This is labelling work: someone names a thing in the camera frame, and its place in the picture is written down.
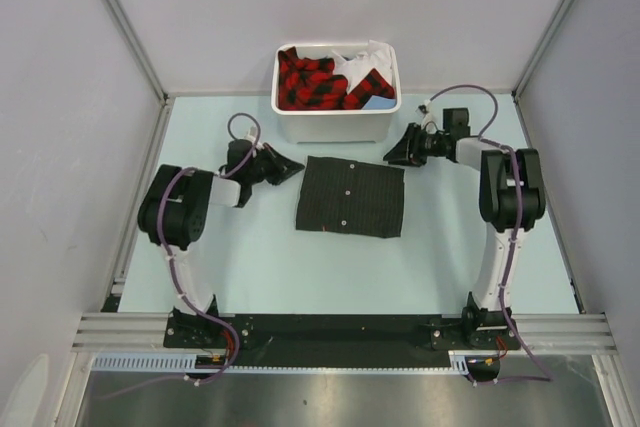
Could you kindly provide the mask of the dark pinstriped long sleeve shirt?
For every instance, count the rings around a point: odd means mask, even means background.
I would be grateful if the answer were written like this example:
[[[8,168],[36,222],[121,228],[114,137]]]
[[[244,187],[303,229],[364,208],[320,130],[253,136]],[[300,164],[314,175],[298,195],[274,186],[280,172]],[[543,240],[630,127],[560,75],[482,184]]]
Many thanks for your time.
[[[296,209],[300,231],[381,239],[402,234],[405,172],[334,157],[307,158]]]

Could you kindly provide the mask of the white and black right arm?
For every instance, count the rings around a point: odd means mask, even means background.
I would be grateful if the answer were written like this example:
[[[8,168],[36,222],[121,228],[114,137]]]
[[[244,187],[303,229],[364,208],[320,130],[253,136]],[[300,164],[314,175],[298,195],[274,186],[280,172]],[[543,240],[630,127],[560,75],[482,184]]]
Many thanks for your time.
[[[472,349],[517,349],[511,283],[522,244],[546,210],[539,153],[472,135],[466,108],[445,109],[440,129],[431,131],[429,124],[409,124],[383,161],[421,167],[430,158],[446,158],[479,173],[478,207],[486,224],[484,253],[460,320],[451,327]]]

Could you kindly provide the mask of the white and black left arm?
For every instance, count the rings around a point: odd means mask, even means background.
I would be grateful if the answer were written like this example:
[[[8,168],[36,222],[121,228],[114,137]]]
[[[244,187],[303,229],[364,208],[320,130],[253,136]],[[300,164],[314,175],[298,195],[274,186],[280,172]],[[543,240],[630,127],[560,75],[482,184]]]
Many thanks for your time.
[[[156,172],[137,213],[139,230],[164,251],[177,302],[175,309],[191,314],[186,334],[197,345],[214,344],[221,323],[214,317],[215,294],[195,268],[181,265],[205,231],[212,206],[243,208],[262,182],[278,186],[304,170],[268,143],[236,139],[227,147],[226,163],[217,172],[163,164]]]

